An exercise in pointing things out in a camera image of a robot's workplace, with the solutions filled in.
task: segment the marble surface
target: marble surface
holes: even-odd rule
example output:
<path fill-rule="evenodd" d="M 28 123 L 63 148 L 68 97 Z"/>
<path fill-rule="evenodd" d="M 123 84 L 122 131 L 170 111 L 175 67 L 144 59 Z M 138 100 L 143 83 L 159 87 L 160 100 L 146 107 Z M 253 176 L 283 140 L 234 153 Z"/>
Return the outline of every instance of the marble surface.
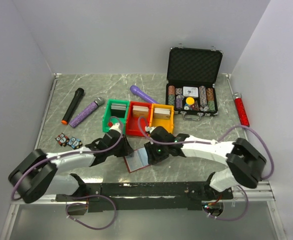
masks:
<path fill-rule="evenodd" d="M 102 118 L 105 105 L 99 107 L 76 128 L 61 124 L 61 119 L 77 88 L 83 88 L 85 96 L 73 117 L 98 96 L 105 99 L 143 102 L 130 92 L 131 85 L 137 85 L 159 103 L 165 104 L 166 84 L 165 74 L 62 74 L 53 92 L 38 148 L 47 153 L 70 151 L 70 147 L 61 147 L 55 140 L 61 132 L 68 137 L 74 136 L 81 139 L 83 144 L 91 143 L 104 135 Z M 219 114 L 214 117 L 203 117 L 200 121 L 185 121 L 182 115 L 175 115 L 174 134 L 186 133 L 202 139 L 218 139 L 227 129 L 240 123 L 231 90 L 224 75 L 218 76 L 215 90 Z M 234 141 L 238 137 L 244 138 L 242 129 L 232 131 L 225 140 Z M 143 144 L 147 142 L 139 137 L 128 137 L 128 141 L 134 149 L 143 147 Z M 123 158 L 111 156 L 102 164 L 77 168 L 71 172 L 78 174 L 87 183 L 184 182 L 205 181 L 212 172 L 221 171 L 224 168 L 225 166 L 221 163 L 211 160 L 169 157 L 157 165 L 128 173 Z"/>

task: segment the case handle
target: case handle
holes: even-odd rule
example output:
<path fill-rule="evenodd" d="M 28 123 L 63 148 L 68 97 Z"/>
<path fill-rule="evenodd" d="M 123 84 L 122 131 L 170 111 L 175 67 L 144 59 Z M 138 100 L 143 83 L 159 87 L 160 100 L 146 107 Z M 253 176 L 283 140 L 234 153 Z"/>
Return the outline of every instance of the case handle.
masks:
<path fill-rule="evenodd" d="M 200 121 L 201 120 L 201 115 L 188 115 L 185 112 L 182 112 L 183 119 L 186 121 Z"/>

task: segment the white panel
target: white panel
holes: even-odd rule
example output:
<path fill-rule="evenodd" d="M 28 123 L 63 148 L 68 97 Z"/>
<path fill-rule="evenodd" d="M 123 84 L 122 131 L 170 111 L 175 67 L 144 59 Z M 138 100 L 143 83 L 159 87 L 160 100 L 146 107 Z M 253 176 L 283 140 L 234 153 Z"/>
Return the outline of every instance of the white panel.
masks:
<path fill-rule="evenodd" d="M 11 0 L 0 0 L 0 232 L 9 173 L 34 148 L 53 76 Z"/>
<path fill-rule="evenodd" d="M 270 184 L 285 231 L 293 240 L 293 1 L 270 2 L 231 84 L 243 95 L 251 127 L 273 154 Z M 249 138 L 260 146 L 253 136 Z"/>
<path fill-rule="evenodd" d="M 224 218 L 239 216 L 245 207 L 244 202 L 231 205 L 231 202 L 224 204 Z M 113 211 L 90 212 L 80 220 L 89 226 L 103 227 L 112 216 Z M 20 206 L 10 240 L 30 239 L 275 240 L 277 236 L 266 202 L 250 202 L 247 216 L 233 222 L 208 219 L 204 211 L 187 209 L 120 210 L 115 223 L 102 231 L 66 219 L 65 205 L 24 204 Z"/>
<path fill-rule="evenodd" d="M 52 179 L 44 195 L 65 194 L 72 195 L 79 188 L 78 181 L 71 175 L 56 175 Z"/>
<path fill-rule="evenodd" d="M 231 73 L 270 0 L 13 0 L 55 73 L 165 73 L 170 47 Z"/>

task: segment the metal frame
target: metal frame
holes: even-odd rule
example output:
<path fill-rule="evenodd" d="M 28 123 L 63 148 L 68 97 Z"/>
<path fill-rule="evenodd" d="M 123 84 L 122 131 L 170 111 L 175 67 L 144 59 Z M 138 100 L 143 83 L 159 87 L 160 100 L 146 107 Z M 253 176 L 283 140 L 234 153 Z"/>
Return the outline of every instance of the metal frame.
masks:
<path fill-rule="evenodd" d="M 232 89 L 231 82 L 230 82 L 231 74 L 225 74 L 225 77 L 226 77 L 227 83 L 228 83 L 228 85 L 230 87 L 231 94 L 233 95 L 233 89 Z M 245 130 L 243 130 L 243 131 L 244 131 L 244 136 L 245 136 L 246 140 L 248 140 L 247 132 Z M 267 206 L 268 206 L 270 216 L 271 216 L 271 219 L 272 219 L 272 222 L 273 222 L 273 225 L 274 225 L 276 236 L 277 236 L 277 238 L 279 240 L 287 240 L 287 236 L 286 236 L 286 233 L 285 233 L 282 221 L 281 221 L 281 217 L 280 217 L 280 214 L 279 214 L 276 202 L 275 202 L 276 200 L 275 200 L 275 197 L 273 195 L 270 183 L 269 183 L 269 181 L 262 181 L 262 182 L 259 183 L 259 185 L 262 184 L 262 183 L 267 183 L 268 187 L 269 187 L 269 190 L 272 193 L 273 200 L 268 200 L 268 197 L 267 197 L 264 201 L 267 201 Z M 267 193 L 265 191 L 261 191 L 260 194 L 258 194 L 258 195 L 259 195 L 259 199 L 263 199 L 262 195 L 267 195 Z"/>
<path fill-rule="evenodd" d="M 40 126 L 39 134 L 37 136 L 37 140 L 36 140 L 35 147 L 34 147 L 35 149 L 39 145 L 42 130 L 43 130 L 45 120 L 46 120 L 46 117 L 48 114 L 48 110 L 49 110 L 49 107 L 51 104 L 52 96 L 53 96 L 53 93 L 54 93 L 54 90 L 55 90 L 55 87 L 57 84 L 57 80 L 60 75 L 61 75 L 60 73 L 54 74 L 55 77 L 54 77 L 52 88 L 51 88 L 51 91 L 50 91 L 50 94 L 48 97 L 48 101 L 47 101 L 47 104 L 45 107 L 45 111 L 44 111 L 42 123 Z M 231 75 L 230 74 L 224 74 L 224 75 L 225 75 L 227 82 L 229 84 L 230 91 L 233 94 L 233 90 L 232 90 L 231 83 L 230 83 L 230 76 Z M 247 136 L 246 131 L 244 130 L 243 132 L 244 132 L 245 138 L 248 140 L 248 136 Z M 279 240 L 286 240 L 287 237 L 286 237 L 286 234 L 285 234 L 285 231 L 283 228 L 283 224 L 282 224 L 279 212 L 277 210 L 275 198 L 274 198 L 269 181 L 260 182 L 256 189 L 250 189 L 250 188 L 246 188 L 246 187 L 244 187 L 243 189 L 245 190 L 250 202 L 252 202 L 252 201 L 253 202 L 256 202 L 256 201 L 264 201 L 264 202 L 266 201 L 267 202 L 268 208 L 270 211 L 270 215 L 271 215 L 271 219 L 272 219 L 275 231 L 276 231 L 276 235 Z M 234 199 L 223 200 L 222 202 L 243 202 L 243 201 L 245 201 L 244 195 L 238 189 L 233 189 L 233 196 L 234 196 Z M 5 221 L 1 236 L 0 236 L 0 240 L 9 240 L 10 239 L 11 233 L 12 233 L 12 230 L 13 230 L 13 227 L 15 224 L 15 220 L 16 220 L 16 217 L 18 214 L 18 210 L 19 210 L 19 207 L 21 204 L 26 204 L 26 203 L 24 203 L 22 200 L 11 202 L 10 209 L 8 211 L 6 221 Z M 68 204 L 68 202 L 57 202 L 56 195 L 47 195 L 47 196 L 41 197 L 38 201 L 31 203 L 31 204 L 34 204 L 34 205 L 43 205 L 43 204 L 44 205 L 45 204 L 66 205 L 66 204 Z"/>
<path fill-rule="evenodd" d="M 20 205 L 12 205 L 10 206 L 7 217 L 2 229 L 2 233 L 0 235 L 0 240 L 9 240 L 11 237 L 11 233 L 13 230 L 13 226 L 15 225 L 15 221 L 17 218 L 18 210 L 19 210 Z"/>

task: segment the white wall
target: white wall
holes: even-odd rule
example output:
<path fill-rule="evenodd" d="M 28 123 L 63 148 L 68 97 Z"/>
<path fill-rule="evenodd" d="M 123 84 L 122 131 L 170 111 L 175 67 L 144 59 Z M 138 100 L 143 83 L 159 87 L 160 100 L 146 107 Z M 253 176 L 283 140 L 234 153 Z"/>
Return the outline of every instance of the white wall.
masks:
<path fill-rule="evenodd" d="M 273 154 L 271 187 L 293 240 L 293 0 L 271 0 L 231 82 L 243 95 L 251 127 Z"/>
<path fill-rule="evenodd" d="M 165 73 L 170 47 L 231 73 L 270 0 L 13 0 L 54 73 Z"/>
<path fill-rule="evenodd" d="M 34 148 L 53 75 L 11 0 L 0 0 L 0 233 L 9 173 Z"/>

